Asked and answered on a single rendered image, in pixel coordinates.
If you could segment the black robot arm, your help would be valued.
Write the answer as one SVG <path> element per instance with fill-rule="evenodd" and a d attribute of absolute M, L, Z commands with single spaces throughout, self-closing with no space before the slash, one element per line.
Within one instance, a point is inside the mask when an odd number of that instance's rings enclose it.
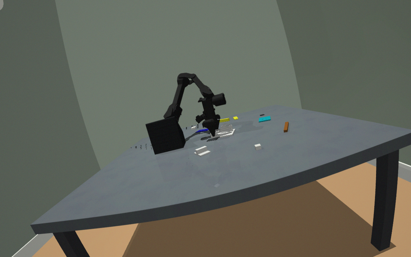
<path fill-rule="evenodd" d="M 192 80 L 189 80 L 192 79 Z M 202 102 L 203 109 L 210 109 L 213 107 L 213 104 L 217 107 L 220 105 L 226 105 L 226 100 L 224 97 L 224 94 L 218 94 L 214 95 L 212 90 L 205 86 L 199 78 L 196 76 L 196 74 L 190 74 L 190 73 L 181 73 L 177 77 L 177 83 L 178 87 L 176 90 L 176 94 L 174 95 L 173 102 L 169 106 L 166 114 L 163 116 L 165 119 L 175 116 L 177 121 L 179 117 L 181 116 L 182 108 L 181 108 L 181 100 L 184 94 L 184 89 L 188 85 L 192 84 L 195 82 L 196 86 L 200 89 L 201 94 L 203 95 L 204 98 L 200 98 L 198 102 Z M 203 113 L 202 115 L 196 116 L 196 122 L 200 123 L 202 120 L 207 119 L 206 115 Z"/>

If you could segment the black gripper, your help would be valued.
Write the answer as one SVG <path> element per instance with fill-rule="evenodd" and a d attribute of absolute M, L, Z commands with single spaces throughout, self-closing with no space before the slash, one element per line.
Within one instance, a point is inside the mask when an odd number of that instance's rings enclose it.
<path fill-rule="evenodd" d="M 214 107 L 210 109 L 204 109 L 203 113 L 206 115 L 207 119 L 204 120 L 202 125 L 203 127 L 206 127 L 207 129 L 209 129 L 210 133 L 214 137 L 215 130 L 218 130 L 218 127 L 219 127 L 220 115 L 215 114 Z"/>

